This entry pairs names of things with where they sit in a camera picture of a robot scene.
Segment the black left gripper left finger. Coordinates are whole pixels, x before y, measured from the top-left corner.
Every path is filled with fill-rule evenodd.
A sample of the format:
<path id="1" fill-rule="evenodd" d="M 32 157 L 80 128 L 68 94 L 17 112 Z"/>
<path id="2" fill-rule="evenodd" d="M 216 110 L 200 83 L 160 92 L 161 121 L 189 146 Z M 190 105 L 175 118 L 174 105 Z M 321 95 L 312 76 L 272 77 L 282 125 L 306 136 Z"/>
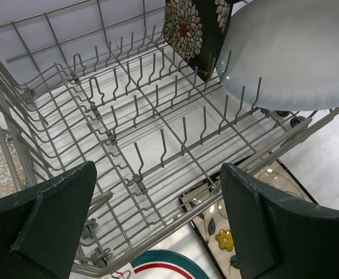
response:
<path id="1" fill-rule="evenodd" d="M 0 278 L 68 278 L 96 183 L 94 162 L 0 199 Z"/>

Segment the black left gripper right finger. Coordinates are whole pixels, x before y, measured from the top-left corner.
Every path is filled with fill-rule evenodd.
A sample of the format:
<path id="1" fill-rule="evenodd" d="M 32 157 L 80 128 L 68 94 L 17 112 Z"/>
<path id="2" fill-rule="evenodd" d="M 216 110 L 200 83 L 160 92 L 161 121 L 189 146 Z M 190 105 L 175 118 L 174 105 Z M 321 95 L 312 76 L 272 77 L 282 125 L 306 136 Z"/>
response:
<path id="1" fill-rule="evenodd" d="M 272 187 L 231 163 L 221 187 L 243 278 L 339 278 L 339 210 Z"/>

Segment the white oval plate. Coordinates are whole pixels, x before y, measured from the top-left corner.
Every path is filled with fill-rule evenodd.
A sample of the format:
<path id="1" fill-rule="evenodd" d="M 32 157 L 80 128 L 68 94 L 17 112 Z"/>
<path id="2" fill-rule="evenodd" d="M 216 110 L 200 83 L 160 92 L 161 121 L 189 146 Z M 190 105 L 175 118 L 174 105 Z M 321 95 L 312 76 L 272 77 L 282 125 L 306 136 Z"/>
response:
<path id="1" fill-rule="evenodd" d="M 339 107 L 339 1 L 252 1 L 230 19 L 216 70 L 271 110 Z"/>

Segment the black floral square plate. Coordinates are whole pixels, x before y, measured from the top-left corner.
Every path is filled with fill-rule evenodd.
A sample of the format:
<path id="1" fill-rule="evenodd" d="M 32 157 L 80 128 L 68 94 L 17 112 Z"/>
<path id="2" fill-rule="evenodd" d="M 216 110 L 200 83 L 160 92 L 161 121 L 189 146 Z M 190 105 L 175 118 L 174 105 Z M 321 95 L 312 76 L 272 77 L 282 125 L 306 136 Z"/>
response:
<path id="1" fill-rule="evenodd" d="M 235 3 L 230 0 L 165 2 L 165 41 L 203 81 L 212 75 Z"/>

